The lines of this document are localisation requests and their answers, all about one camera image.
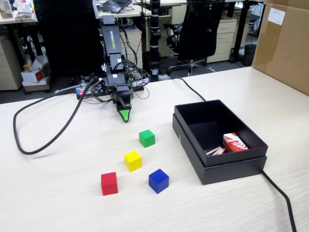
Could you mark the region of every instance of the trash bin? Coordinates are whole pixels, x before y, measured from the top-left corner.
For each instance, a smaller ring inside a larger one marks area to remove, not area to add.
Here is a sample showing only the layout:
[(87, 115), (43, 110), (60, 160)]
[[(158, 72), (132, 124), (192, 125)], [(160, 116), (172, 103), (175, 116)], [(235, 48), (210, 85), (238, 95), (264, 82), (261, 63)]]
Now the trash bin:
[(256, 44), (248, 44), (245, 46), (245, 54), (243, 56), (242, 64), (245, 66), (251, 66), (255, 54)]

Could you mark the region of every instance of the laptop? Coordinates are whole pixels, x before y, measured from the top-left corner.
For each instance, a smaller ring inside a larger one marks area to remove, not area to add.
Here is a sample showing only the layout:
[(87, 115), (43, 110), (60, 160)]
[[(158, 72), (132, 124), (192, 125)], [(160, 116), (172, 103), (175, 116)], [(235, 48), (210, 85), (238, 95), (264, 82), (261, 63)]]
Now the laptop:
[(127, 7), (131, 2), (132, 0), (108, 0), (101, 6), (98, 6), (98, 10), (103, 12), (118, 13)]

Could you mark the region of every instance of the yellow cube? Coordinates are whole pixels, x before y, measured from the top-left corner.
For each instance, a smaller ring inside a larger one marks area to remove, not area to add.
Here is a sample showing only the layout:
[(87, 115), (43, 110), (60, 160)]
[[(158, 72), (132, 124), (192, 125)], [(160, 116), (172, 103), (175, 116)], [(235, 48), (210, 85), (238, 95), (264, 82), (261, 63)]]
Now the yellow cube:
[(130, 172), (141, 168), (141, 156), (136, 152), (132, 151), (125, 155), (125, 164)]

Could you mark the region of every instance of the matchstick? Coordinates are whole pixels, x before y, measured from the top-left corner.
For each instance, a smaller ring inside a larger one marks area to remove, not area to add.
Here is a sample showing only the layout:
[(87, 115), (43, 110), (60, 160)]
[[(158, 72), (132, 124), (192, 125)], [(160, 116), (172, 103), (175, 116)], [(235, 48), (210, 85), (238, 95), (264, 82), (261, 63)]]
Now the matchstick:
[(210, 155), (211, 153), (213, 153), (213, 152), (219, 150), (220, 148), (221, 148), (221, 147), (217, 147), (216, 149), (214, 149), (214, 150), (212, 150), (212, 151), (210, 151), (210, 152), (207, 152), (206, 155)]
[(222, 154), (224, 151), (225, 151), (225, 148), (223, 148), (221, 151), (219, 151), (219, 152), (217, 153), (217, 155)]
[(215, 155), (217, 155), (220, 151), (223, 151), (223, 149), (220, 147), (220, 149), (219, 150), (217, 150), (212, 156), (215, 156)]

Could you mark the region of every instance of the open box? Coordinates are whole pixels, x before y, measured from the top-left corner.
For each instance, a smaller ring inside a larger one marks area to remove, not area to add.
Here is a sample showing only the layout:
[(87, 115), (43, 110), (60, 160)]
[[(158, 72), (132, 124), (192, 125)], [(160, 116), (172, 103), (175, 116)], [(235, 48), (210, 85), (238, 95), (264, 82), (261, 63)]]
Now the open box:
[[(176, 105), (173, 128), (203, 185), (260, 174), (268, 146), (220, 100)], [(249, 148), (206, 156), (223, 146), (223, 135), (236, 135)]]

